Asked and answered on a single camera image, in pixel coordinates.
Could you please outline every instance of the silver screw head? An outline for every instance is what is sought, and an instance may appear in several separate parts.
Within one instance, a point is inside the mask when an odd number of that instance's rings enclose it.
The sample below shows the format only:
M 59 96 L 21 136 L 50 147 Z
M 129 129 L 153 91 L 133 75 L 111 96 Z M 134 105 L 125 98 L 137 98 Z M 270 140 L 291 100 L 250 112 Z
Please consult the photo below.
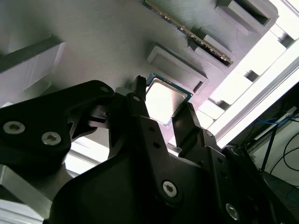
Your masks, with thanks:
M 163 190 L 169 197 L 175 197 L 177 195 L 177 188 L 170 181 L 163 182 Z
M 140 101 L 140 99 L 138 97 L 133 97 L 134 100 Z
M 236 152 L 236 150 L 234 148 L 230 148 L 230 150 L 232 151 L 233 154 L 235 154 L 236 156 L 239 156 L 239 154 Z
M 225 205 L 226 211 L 228 212 L 228 214 L 236 221 L 239 220 L 239 213 L 237 212 L 237 210 L 231 205 L 231 204 L 226 204 Z
M 42 135 L 42 142 L 47 146 L 55 146 L 61 142 L 61 137 L 56 132 L 46 132 Z
M 7 134 L 21 134 L 25 131 L 25 126 L 19 121 L 9 121 L 3 125 L 3 130 Z
M 102 86 L 100 89 L 101 89 L 102 91 L 104 91 L 104 92 L 109 92 L 109 89 L 107 89 L 106 87 L 103 87 L 103 86 Z
M 208 130 L 206 130 L 206 134 L 207 134 L 209 137 L 213 137 L 212 133 L 210 133 Z

